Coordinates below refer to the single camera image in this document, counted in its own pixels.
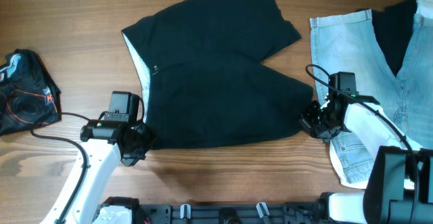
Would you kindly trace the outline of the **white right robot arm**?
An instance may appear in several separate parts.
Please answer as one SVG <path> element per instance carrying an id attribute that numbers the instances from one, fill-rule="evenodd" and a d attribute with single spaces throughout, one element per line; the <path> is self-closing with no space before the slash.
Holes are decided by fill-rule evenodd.
<path id="1" fill-rule="evenodd" d="M 306 133 L 328 141 L 354 133 L 375 158 L 364 192 L 326 194 L 317 214 L 330 223 L 431 223 L 432 151 L 403 135 L 372 96 L 338 93 L 300 115 Z"/>

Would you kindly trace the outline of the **black shorts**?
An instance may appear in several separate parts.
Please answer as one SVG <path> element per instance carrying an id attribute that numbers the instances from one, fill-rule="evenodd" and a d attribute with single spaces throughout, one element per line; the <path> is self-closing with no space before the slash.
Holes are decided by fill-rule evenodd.
<path id="1" fill-rule="evenodd" d="M 300 39 L 275 0 L 184 0 L 122 30 L 155 150 L 283 139 L 313 88 L 264 61 Z"/>

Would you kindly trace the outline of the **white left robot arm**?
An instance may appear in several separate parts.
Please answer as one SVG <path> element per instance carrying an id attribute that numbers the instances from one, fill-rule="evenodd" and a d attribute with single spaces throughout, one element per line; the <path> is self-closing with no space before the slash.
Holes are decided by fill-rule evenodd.
<path id="1" fill-rule="evenodd" d="M 145 159 L 156 135 L 144 123 L 90 120 L 81 129 L 78 156 L 43 223 L 143 223 L 136 198 L 111 197 L 101 203 L 106 184 L 119 164 Z"/>

